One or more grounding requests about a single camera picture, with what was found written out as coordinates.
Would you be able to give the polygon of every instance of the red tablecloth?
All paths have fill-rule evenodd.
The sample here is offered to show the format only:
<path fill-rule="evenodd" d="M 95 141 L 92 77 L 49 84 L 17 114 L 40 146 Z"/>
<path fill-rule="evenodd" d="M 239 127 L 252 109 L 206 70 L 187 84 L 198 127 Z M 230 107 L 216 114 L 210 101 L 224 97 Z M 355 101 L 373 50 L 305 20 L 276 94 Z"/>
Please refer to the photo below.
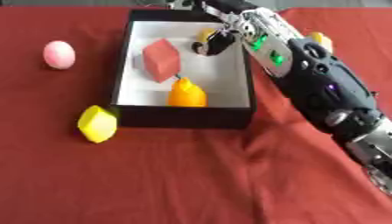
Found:
<path fill-rule="evenodd" d="M 391 223 L 392 200 L 317 132 L 254 64 L 258 110 L 248 129 L 126 129 L 102 144 L 76 130 L 108 102 L 128 10 L 0 9 L 0 222 L 39 224 Z M 295 9 L 321 31 L 392 116 L 392 10 Z M 47 69 L 43 46 L 77 51 Z"/>

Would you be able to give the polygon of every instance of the pink ball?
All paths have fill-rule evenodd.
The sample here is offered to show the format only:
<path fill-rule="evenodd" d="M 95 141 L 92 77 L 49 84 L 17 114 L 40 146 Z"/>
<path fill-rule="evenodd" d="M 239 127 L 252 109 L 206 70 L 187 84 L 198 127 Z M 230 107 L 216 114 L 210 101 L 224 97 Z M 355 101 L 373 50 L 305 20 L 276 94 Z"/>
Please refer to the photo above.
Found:
<path fill-rule="evenodd" d="M 44 48 L 44 60 L 57 69 L 67 69 L 75 62 L 75 50 L 64 41 L 52 41 Z"/>

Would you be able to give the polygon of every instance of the yellow cube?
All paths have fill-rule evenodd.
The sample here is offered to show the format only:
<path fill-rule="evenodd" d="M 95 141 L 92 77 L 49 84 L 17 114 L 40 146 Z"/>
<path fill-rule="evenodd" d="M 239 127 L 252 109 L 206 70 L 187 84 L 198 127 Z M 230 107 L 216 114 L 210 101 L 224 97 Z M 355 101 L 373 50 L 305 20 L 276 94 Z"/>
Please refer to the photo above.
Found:
<path fill-rule="evenodd" d="M 99 106 L 91 106 L 81 115 L 78 128 L 89 141 L 98 144 L 116 133 L 117 118 Z"/>
<path fill-rule="evenodd" d="M 333 53 L 333 41 L 321 32 L 314 31 L 309 35 L 319 45 L 323 46 L 328 52 Z"/>

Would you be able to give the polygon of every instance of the purple led light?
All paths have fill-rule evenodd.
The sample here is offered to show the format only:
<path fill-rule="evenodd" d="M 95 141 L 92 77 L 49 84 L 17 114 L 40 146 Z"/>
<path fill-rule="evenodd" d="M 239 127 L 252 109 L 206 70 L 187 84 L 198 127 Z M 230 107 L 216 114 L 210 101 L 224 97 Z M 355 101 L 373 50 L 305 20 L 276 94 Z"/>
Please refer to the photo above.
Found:
<path fill-rule="evenodd" d="M 328 85 L 328 87 L 329 87 L 329 89 L 331 89 L 331 90 L 335 90 L 335 89 L 336 89 L 336 87 L 335 87 L 333 84 Z"/>

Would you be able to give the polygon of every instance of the red foam block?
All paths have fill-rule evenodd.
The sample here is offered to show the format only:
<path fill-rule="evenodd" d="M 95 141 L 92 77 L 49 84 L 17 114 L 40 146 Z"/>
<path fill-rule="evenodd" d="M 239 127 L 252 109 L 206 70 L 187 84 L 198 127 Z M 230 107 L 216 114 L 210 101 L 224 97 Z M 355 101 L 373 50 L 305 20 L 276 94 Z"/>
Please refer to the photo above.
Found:
<path fill-rule="evenodd" d="M 143 49 L 144 68 L 155 81 L 163 82 L 179 73 L 179 51 L 166 39 Z"/>

